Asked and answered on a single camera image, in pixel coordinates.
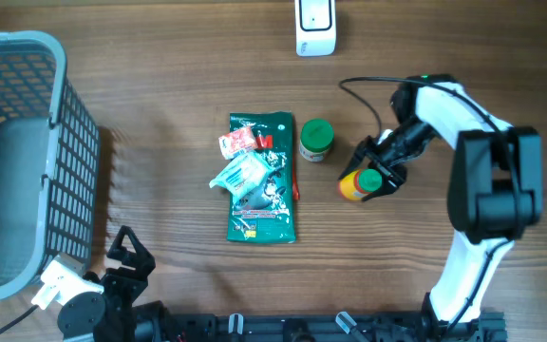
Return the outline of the green lid white jar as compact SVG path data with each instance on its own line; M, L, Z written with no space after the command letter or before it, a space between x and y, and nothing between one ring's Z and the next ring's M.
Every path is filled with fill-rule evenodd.
M334 130L324 119L307 121L299 136L299 153L309 162L321 162L329 154L334 141Z

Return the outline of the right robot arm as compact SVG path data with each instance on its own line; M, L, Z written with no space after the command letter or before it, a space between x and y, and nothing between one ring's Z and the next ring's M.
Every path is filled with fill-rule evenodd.
M481 301L504 256L543 211L541 139L477 104L448 74L396 80L390 99L398 126L364 138L339 178L348 200L395 193L406 164L435 139L453 149L446 207L453 239L443 272L413 312L377 313L336 324L358 341L504 341L502 313Z

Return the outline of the light green tissue packet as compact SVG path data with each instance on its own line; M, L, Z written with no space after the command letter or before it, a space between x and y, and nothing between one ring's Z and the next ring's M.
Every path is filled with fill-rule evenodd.
M232 196L232 203L238 202L265 180L274 168L254 151L242 154L232 161L209 182L209 187L227 189Z

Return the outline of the green cap sauce bottle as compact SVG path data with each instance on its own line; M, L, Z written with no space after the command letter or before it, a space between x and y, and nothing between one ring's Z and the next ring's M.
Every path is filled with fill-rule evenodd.
M346 200L360 201L381 188L383 177L374 169L358 169L338 182L341 196Z

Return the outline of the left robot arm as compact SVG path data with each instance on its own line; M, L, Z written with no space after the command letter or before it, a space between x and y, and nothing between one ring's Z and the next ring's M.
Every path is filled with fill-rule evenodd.
M181 341L186 335L160 301L135 307L148 286L154 257L128 226L120 228L106 256L122 266L103 276L83 276L104 287L71 298L59 312L57 324L65 341Z

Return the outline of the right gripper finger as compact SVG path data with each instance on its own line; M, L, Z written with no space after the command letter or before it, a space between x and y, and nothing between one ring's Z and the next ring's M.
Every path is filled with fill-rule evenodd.
M356 146L347 167L342 171L338 180L342 180L351 172L357 170L365 158L372 160L376 146L376 141L371 136L366 136L362 141L360 141Z
M391 195L406 182L407 169L402 164L385 166L380 163L370 163L368 169L379 173L382 178L382 184L375 191L365 195L362 201Z

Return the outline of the red square snack packet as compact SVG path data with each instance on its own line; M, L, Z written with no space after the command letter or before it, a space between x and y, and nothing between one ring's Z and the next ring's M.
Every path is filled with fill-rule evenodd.
M218 138L219 148L225 160L256 150L258 144L249 126L241 127Z

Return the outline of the red stick sachet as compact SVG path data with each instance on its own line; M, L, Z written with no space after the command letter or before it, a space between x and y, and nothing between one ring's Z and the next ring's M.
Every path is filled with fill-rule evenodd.
M299 201L300 191L299 191L298 181L296 176L297 175L296 166L297 166L296 147L295 147L295 143L293 143L293 146L292 146L292 198L294 201Z

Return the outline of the green 3M gloves package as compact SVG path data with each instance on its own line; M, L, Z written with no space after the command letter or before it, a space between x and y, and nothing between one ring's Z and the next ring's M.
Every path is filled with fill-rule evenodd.
M227 239L259 244L293 243L292 113L232 113L230 129L249 126L258 145L256 153L272 171L242 199L230 201Z

